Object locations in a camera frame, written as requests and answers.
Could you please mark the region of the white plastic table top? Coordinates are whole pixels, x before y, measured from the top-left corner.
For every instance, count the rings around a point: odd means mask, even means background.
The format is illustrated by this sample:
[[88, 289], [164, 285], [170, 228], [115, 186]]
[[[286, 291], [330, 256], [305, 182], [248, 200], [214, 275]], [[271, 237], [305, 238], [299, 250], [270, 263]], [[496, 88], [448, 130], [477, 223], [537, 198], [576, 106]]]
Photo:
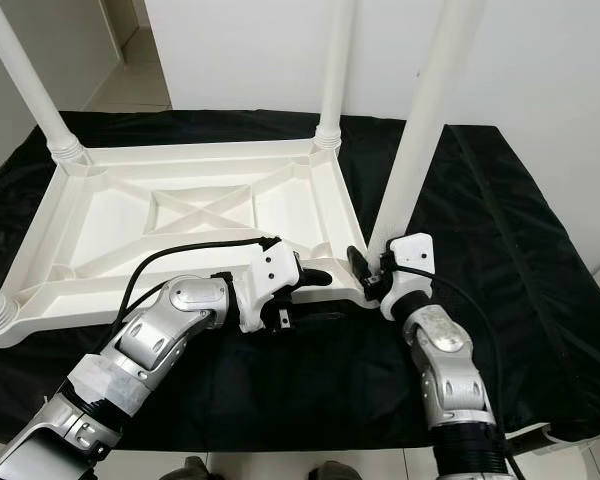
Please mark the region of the white plastic table top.
[[136, 294], [172, 276], [242, 273], [278, 237], [332, 283], [299, 303], [367, 305], [346, 248], [367, 247], [335, 150], [312, 140], [89, 148], [50, 179], [2, 293], [18, 315], [0, 348], [34, 332], [107, 324], [136, 266]]

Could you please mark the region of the black cloth table cover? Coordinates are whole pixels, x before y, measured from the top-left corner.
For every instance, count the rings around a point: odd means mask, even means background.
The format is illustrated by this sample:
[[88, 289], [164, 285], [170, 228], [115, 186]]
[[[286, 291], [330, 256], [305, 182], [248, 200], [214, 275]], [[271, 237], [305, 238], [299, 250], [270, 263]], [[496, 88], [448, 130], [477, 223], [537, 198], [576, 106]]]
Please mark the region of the black cloth table cover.
[[[300, 111], [67, 111], [88, 147], [309, 140]], [[369, 234], [404, 120], [342, 116], [338, 161]], [[436, 271], [495, 326], [507, 431], [582, 425], [600, 434], [600, 288], [536, 180], [495, 125], [446, 125], [410, 229], [434, 239]], [[0, 285], [56, 165], [35, 127], [0, 168]], [[356, 451], [429, 445], [422, 392], [400, 324], [349, 302], [332, 328], [205, 332], [146, 399], [117, 448]], [[31, 334], [0, 349], [0, 442], [24, 428], [104, 326]]]

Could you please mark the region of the grey right robot foot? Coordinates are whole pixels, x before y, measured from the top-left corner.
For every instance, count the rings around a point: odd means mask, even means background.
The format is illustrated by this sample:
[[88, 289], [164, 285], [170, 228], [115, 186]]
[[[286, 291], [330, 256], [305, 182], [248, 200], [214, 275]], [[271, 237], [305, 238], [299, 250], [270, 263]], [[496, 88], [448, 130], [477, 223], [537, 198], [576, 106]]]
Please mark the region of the grey right robot foot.
[[363, 480], [354, 467], [337, 461], [326, 461], [313, 468], [306, 480]]

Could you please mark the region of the grey robot foot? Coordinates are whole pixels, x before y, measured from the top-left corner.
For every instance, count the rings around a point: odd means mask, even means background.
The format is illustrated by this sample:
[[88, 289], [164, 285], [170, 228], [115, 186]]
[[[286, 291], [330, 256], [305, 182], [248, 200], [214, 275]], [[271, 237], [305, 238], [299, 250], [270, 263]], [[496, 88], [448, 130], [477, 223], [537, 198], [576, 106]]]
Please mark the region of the grey robot foot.
[[313, 468], [306, 480], [363, 480], [354, 467], [337, 461], [326, 461]]
[[164, 480], [210, 480], [210, 472], [203, 458], [189, 456], [186, 458], [184, 466], [169, 472], [164, 476]]

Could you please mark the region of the grey left robot foot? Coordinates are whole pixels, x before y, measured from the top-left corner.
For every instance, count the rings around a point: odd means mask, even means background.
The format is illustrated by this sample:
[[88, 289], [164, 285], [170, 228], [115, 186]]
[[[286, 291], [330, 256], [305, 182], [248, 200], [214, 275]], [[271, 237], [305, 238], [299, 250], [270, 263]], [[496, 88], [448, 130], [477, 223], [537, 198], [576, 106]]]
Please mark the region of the grey left robot foot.
[[184, 466], [169, 472], [164, 476], [164, 480], [210, 480], [210, 472], [203, 458], [189, 456], [186, 458]]

